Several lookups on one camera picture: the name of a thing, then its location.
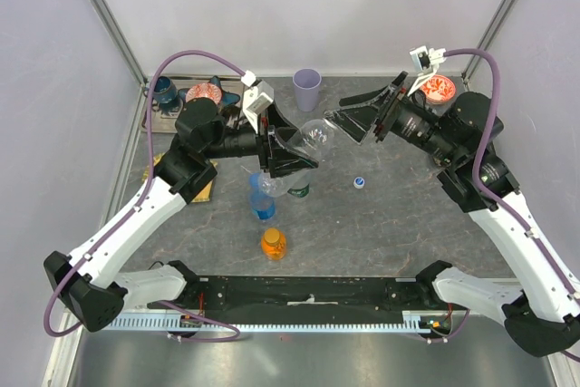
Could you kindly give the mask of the dark blue mug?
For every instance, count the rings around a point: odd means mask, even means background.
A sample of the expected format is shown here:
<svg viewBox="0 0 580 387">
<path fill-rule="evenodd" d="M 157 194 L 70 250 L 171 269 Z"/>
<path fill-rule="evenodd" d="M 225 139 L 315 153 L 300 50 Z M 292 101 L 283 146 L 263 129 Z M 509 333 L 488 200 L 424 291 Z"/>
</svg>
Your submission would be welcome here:
<svg viewBox="0 0 580 387">
<path fill-rule="evenodd" d="M 167 76 L 161 75 L 155 82 L 153 88 L 153 100 L 161 105 L 172 103 L 178 98 L 178 91 L 175 83 Z"/>
</svg>

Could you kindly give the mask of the metal tray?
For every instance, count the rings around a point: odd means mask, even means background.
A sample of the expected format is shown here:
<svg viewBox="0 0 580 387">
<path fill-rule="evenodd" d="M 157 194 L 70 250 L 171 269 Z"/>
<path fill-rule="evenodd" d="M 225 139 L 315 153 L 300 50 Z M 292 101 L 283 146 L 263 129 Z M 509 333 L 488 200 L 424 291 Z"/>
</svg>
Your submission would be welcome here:
<svg viewBox="0 0 580 387">
<path fill-rule="evenodd" d="M 177 91 L 181 88 L 189 88 L 195 84 L 208 82 L 211 77 L 209 76 L 177 76 L 172 75 L 169 77 L 176 85 Z M 233 76 L 218 76 L 221 81 L 222 87 L 226 91 L 234 92 L 240 95 L 241 100 L 237 107 L 241 109 L 242 106 L 242 96 L 246 90 L 245 85 L 240 81 L 239 78 Z M 168 133 L 175 134 L 175 120 L 178 118 L 180 112 L 184 107 L 184 102 L 178 98 L 172 103 L 168 104 L 157 104 L 153 100 L 152 106 L 152 122 L 151 128 L 153 133 Z"/>
</svg>

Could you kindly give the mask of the red patterned bowl left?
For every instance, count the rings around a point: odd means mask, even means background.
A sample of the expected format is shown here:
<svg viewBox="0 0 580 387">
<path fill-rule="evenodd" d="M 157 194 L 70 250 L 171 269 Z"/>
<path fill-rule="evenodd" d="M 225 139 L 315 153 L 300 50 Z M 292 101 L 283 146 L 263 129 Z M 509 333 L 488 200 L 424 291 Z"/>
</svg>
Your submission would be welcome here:
<svg viewBox="0 0 580 387">
<path fill-rule="evenodd" d="M 216 105 L 222 102 L 223 92 L 214 83 L 204 82 L 192 86 L 186 93 L 185 102 L 191 102 L 198 99 L 209 99 Z"/>
</svg>

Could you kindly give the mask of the blue label water bottle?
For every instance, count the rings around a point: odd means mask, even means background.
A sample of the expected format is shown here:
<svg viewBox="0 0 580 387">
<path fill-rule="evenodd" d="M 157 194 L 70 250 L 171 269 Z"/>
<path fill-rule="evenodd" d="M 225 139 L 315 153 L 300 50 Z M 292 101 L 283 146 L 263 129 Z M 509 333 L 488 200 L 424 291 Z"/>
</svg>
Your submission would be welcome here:
<svg viewBox="0 0 580 387">
<path fill-rule="evenodd" d="M 260 190 L 259 176 L 259 173 L 254 173 L 249 177 L 249 206 L 259 220 L 266 221 L 275 215 L 276 205 L 273 198 L 268 197 Z"/>
</svg>

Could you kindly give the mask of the green label water bottle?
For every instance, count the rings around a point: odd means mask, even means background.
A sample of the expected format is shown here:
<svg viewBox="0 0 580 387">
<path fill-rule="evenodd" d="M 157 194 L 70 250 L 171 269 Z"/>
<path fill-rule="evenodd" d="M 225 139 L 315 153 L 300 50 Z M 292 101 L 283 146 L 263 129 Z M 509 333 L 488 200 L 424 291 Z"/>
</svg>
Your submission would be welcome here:
<svg viewBox="0 0 580 387">
<path fill-rule="evenodd" d="M 306 198 L 310 193 L 310 179 L 306 176 L 299 179 L 288 191 L 287 194 L 298 199 Z"/>
</svg>

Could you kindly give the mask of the blue white bottle cap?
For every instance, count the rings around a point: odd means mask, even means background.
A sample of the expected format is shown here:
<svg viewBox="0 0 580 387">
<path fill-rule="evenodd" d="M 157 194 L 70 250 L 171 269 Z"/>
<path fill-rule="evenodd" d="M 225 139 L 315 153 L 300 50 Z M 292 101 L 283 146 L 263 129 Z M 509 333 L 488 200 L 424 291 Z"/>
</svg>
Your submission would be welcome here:
<svg viewBox="0 0 580 387">
<path fill-rule="evenodd" d="M 362 189 L 365 186 L 365 179 L 362 177 L 356 177 L 353 181 L 353 185 L 357 189 Z"/>
</svg>

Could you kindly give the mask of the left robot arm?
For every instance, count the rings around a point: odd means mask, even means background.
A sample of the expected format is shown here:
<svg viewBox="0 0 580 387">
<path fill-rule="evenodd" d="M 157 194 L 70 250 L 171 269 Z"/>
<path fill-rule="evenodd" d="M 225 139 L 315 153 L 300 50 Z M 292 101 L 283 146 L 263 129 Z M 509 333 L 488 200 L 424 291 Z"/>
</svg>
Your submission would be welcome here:
<svg viewBox="0 0 580 387">
<path fill-rule="evenodd" d="M 271 178 L 318 167 L 312 152 L 289 144 L 298 130 L 276 106 L 266 110 L 266 121 L 258 129 L 245 125 L 233 130 L 210 99 L 187 102 L 176 120 L 169 150 L 131 201 L 70 254 L 54 251 L 44 260 L 52 301 L 61 301 L 90 332 L 100 331 L 135 307 L 167 302 L 179 308 L 193 306 L 198 301 L 198 277 L 182 262 L 136 273 L 123 274 L 121 269 L 216 177 L 214 159 L 256 155 Z"/>
</svg>

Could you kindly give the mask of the orange juice bottle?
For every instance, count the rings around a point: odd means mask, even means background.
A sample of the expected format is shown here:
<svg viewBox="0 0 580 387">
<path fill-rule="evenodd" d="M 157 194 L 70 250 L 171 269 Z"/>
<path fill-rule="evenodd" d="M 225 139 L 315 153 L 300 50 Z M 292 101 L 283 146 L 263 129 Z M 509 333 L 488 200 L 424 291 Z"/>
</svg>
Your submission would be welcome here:
<svg viewBox="0 0 580 387">
<path fill-rule="evenodd" d="M 268 228 L 261 239 L 264 254 L 271 260 L 281 260 L 286 254 L 286 238 L 277 228 Z"/>
</svg>

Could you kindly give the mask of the red patterned bowl right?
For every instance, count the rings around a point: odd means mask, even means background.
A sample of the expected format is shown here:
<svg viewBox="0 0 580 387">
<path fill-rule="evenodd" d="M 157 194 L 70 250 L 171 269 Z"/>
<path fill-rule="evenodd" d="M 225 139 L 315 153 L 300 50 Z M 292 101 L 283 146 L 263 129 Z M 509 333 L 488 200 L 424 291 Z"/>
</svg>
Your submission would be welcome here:
<svg viewBox="0 0 580 387">
<path fill-rule="evenodd" d="M 430 77 L 420 90 L 425 94 L 429 104 L 441 105 L 450 102 L 456 94 L 454 82 L 443 75 L 435 74 Z"/>
</svg>

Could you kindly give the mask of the purple plastic cup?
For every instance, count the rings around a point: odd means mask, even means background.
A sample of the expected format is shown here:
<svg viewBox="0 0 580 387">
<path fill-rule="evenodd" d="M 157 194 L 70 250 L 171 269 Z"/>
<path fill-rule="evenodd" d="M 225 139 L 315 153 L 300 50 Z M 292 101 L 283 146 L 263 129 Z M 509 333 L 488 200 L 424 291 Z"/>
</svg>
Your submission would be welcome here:
<svg viewBox="0 0 580 387">
<path fill-rule="evenodd" d="M 295 99 L 300 111 L 313 111 L 319 102 L 321 74 L 310 68 L 301 69 L 293 76 Z"/>
</svg>

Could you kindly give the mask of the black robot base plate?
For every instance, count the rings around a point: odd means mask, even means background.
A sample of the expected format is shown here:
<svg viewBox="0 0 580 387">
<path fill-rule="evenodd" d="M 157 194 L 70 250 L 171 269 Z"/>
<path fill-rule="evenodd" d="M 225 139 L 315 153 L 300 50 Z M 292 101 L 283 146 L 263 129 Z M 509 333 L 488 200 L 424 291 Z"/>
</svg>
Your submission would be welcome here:
<svg viewBox="0 0 580 387">
<path fill-rule="evenodd" d="M 447 313 L 413 278 L 197 276 L 174 305 L 227 324 L 394 324 L 404 311 Z"/>
</svg>

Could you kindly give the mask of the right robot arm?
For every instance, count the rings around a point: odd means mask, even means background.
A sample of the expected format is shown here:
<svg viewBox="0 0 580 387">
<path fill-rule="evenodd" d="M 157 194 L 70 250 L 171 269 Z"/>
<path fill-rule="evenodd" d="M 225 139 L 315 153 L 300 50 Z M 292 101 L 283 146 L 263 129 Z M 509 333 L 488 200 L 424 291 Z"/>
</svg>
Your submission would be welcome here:
<svg viewBox="0 0 580 387">
<path fill-rule="evenodd" d="M 470 276 L 438 260 L 416 276 L 415 297 L 425 308 L 460 305 L 503 325 L 535 357 L 564 353 L 579 342 L 579 282 L 542 232 L 516 178 L 491 142 L 475 165 L 490 99 L 463 92 L 443 113 L 423 90 L 406 95 L 401 73 L 384 88 L 342 98 L 324 117 L 352 140 L 392 133 L 440 166 L 437 178 L 450 199 L 492 240 L 516 275 L 516 290 Z"/>
</svg>

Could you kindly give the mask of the yellow bamboo mat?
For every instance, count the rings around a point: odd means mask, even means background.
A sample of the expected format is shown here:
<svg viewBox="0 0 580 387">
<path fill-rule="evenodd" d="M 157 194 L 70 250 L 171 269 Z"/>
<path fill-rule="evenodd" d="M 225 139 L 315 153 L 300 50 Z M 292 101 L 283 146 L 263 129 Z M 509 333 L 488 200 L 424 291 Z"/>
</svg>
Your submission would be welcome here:
<svg viewBox="0 0 580 387">
<path fill-rule="evenodd" d="M 163 157 L 163 156 L 164 156 L 164 154 L 163 154 L 163 153 L 156 154 L 156 155 L 154 156 L 154 158 L 153 158 L 153 164 L 154 164 L 154 165 L 157 165 L 157 164 L 158 164 L 158 163 L 161 161 L 161 159 L 162 159 L 162 157 Z M 148 178 L 148 176 L 149 176 L 149 172 L 150 172 L 150 167 L 149 167 L 149 166 L 147 166 L 147 167 L 145 168 L 145 170 L 143 171 L 143 174 L 142 174 L 142 177 L 141 177 L 141 181 L 142 181 L 142 182 L 145 182 L 145 181 L 147 180 L 147 178 Z M 191 202 L 192 202 L 192 203 L 202 203 L 202 202 L 209 202 L 209 201 L 210 201 L 210 198 L 211 198 L 211 192 L 212 192 L 212 189 L 213 189 L 213 183 L 214 183 L 214 181 L 213 181 L 213 180 L 211 180 L 211 181 L 210 181 L 210 182 L 209 182 L 209 183 L 208 183 L 208 184 L 207 184 L 207 185 L 206 185 L 206 186 L 205 186 L 205 187 L 204 187 L 204 188 L 203 188 L 203 189 L 202 189 L 202 190 L 201 190 L 201 191 L 200 191 L 200 192 L 197 194 L 197 196 L 196 196 L 196 197 L 194 197 L 194 198 L 191 200 Z"/>
</svg>

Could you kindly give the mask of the blue star-shaped dish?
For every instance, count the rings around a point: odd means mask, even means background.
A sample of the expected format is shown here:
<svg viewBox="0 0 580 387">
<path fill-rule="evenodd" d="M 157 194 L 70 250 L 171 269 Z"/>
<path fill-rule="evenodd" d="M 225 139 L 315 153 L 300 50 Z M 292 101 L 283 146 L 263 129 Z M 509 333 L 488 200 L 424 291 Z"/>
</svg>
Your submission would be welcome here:
<svg viewBox="0 0 580 387">
<path fill-rule="evenodd" d="M 222 115 L 226 120 L 235 118 L 240 112 L 240 109 L 237 107 L 237 105 L 241 100 L 240 95 L 234 92 L 224 90 L 221 81 L 217 76 L 211 77 L 208 82 L 214 83 L 223 92 L 222 102 L 219 105 L 217 105 L 219 114 Z M 184 103 L 186 103 L 185 102 L 186 93 L 191 87 L 181 88 L 178 90 L 178 96 Z"/>
</svg>

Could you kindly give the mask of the clear plastic bottle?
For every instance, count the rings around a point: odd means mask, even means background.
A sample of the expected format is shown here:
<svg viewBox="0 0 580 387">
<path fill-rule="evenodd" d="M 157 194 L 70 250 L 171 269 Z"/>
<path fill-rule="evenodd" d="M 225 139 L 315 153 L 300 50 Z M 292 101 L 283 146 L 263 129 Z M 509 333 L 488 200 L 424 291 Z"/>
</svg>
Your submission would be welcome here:
<svg viewBox="0 0 580 387">
<path fill-rule="evenodd" d="M 298 142 L 299 148 L 305 150 L 319 163 L 328 154 L 334 143 L 334 127 L 323 119 L 307 121 L 301 128 L 303 139 Z M 259 176 L 259 188 L 268 197 L 278 198 L 287 194 L 287 191 L 302 177 L 309 179 L 315 169 L 303 169 L 294 174 L 282 178 L 272 179 L 267 173 Z"/>
</svg>

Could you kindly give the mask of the red patterned bowl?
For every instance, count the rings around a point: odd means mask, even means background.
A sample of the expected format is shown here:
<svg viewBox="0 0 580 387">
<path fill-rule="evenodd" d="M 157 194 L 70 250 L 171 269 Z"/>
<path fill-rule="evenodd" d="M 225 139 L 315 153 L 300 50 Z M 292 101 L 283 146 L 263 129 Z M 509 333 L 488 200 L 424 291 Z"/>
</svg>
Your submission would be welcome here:
<svg viewBox="0 0 580 387">
<path fill-rule="evenodd" d="M 191 102 L 198 99 L 209 99 L 216 105 L 222 102 L 223 92 L 214 83 L 204 82 L 192 86 L 186 93 L 185 102 Z"/>
<path fill-rule="evenodd" d="M 430 77 L 420 90 L 425 94 L 429 104 L 441 105 L 450 102 L 456 94 L 454 82 L 443 75 L 435 74 Z"/>
</svg>

